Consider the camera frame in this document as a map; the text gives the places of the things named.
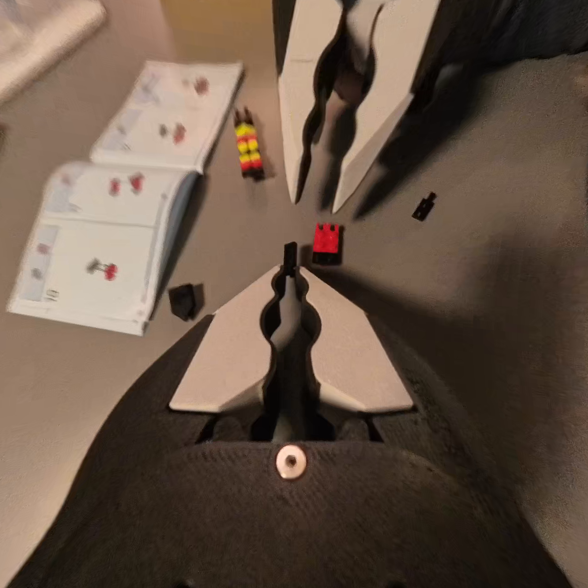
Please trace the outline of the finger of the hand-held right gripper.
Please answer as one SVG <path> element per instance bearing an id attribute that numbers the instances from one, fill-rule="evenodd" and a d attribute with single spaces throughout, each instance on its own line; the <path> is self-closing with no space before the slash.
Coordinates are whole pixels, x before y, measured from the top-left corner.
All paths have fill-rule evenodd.
<path id="1" fill-rule="evenodd" d="M 440 1 L 357 1 L 346 17 L 357 64 L 374 58 L 371 86 L 355 112 L 332 212 L 356 191 L 414 98 L 412 85 Z"/>
<path id="2" fill-rule="evenodd" d="M 295 1 L 278 77 L 283 158 L 290 200 L 298 203 L 311 164 L 311 143 L 320 127 L 320 69 L 340 33 L 339 1 Z"/>

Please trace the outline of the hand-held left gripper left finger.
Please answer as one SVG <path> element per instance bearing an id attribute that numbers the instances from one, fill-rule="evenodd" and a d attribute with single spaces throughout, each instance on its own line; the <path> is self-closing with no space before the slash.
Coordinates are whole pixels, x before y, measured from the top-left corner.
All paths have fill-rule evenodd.
<path id="1" fill-rule="evenodd" d="M 272 370 L 272 344 L 262 316 L 276 292 L 274 266 L 214 314 L 169 408 L 179 412 L 226 412 L 263 403 Z"/>

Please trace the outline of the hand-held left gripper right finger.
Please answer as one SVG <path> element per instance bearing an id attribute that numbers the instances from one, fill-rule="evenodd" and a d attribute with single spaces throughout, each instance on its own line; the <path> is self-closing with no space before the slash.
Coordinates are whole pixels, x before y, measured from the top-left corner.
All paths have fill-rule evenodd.
<path id="1" fill-rule="evenodd" d="M 349 412 L 400 412 L 414 402 L 368 320 L 348 298 L 305 268 L 305 302 L 318 318 L 310 361 L 319 400 Z"/>

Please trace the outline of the small red black lego assembly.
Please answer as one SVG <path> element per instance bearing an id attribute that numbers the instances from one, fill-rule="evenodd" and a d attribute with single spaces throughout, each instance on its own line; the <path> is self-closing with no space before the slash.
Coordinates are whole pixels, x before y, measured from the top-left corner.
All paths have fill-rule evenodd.
<path id="1" fill-rule="evenodd" d="M 341 264 L 343 230 L 340 224 L 316 224 L 311 258 L 314 265 L 338 266 Z"/>

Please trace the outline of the lego instruction booklet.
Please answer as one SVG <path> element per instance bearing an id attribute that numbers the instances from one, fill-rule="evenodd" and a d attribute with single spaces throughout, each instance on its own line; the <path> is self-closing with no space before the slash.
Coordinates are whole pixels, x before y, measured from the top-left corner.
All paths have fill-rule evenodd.
<path id="1" fill-rule="evenodd" d="M 9 313 L 143 335 L 243 73 L 241 62 L 145 62 L 89 162 L 45 184 Z"/>

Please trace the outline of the black red yellow lego assembly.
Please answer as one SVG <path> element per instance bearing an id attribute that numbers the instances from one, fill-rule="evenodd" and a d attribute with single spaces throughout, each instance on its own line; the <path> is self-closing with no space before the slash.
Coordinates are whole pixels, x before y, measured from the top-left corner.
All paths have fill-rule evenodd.
<path id="1" fill-rule="evenodd" d="M 248 107 L 235 109 L 233 128 L 238 148 L 240 171 L 243 178 L 260 182 L 265 179 L 265 170 L 259 147 L 258 131 Z"/>

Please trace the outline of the wooden book stand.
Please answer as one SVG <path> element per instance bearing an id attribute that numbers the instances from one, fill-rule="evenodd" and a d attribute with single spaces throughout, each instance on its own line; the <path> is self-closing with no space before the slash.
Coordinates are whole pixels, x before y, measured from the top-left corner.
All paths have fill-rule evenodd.
<path id="1" fill-rule="evenodd" d="M 106 20 L 100 1 L 1 1 L 1 105 Z"/>

